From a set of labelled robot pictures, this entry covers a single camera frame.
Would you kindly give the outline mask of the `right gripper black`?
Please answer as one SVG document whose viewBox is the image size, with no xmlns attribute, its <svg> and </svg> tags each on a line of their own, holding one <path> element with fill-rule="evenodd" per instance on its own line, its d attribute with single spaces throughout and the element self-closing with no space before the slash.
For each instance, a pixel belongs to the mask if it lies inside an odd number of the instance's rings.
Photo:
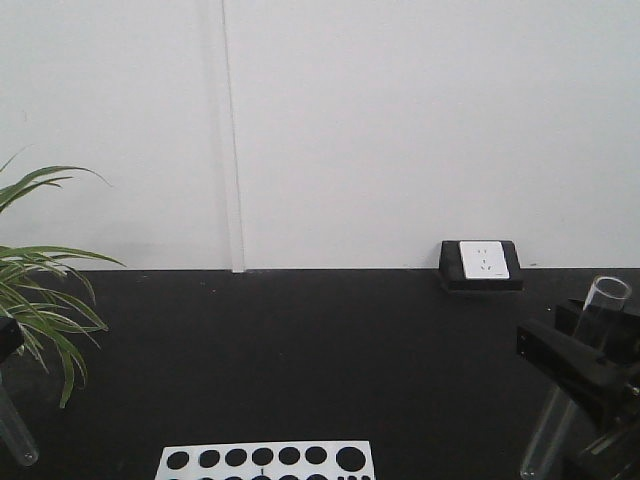
<svg viewBox="0 0 640 480">
<path fill-rule="evenodd" d="M 516 351 L 569 396 L 585 397 L 579 406 L 597 434 L 569 457 L 569 477 L 637 479 L 639 309 L 584 310 L 579 300 L 569 299 L 556 306 L 554 326 L 522 322 Z"/>
</svg>

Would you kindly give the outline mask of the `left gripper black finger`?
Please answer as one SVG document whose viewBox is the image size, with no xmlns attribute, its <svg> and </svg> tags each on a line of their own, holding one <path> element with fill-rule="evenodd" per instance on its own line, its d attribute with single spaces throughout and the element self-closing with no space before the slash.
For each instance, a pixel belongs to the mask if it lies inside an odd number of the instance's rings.
<svg viewBox="0 0 640 480">
<path fill-rule="evenodd" d="M 24 344 L 24 336 L 16 319 L 0 318 L 0 361 L 5 361 Z"/>
</svg>

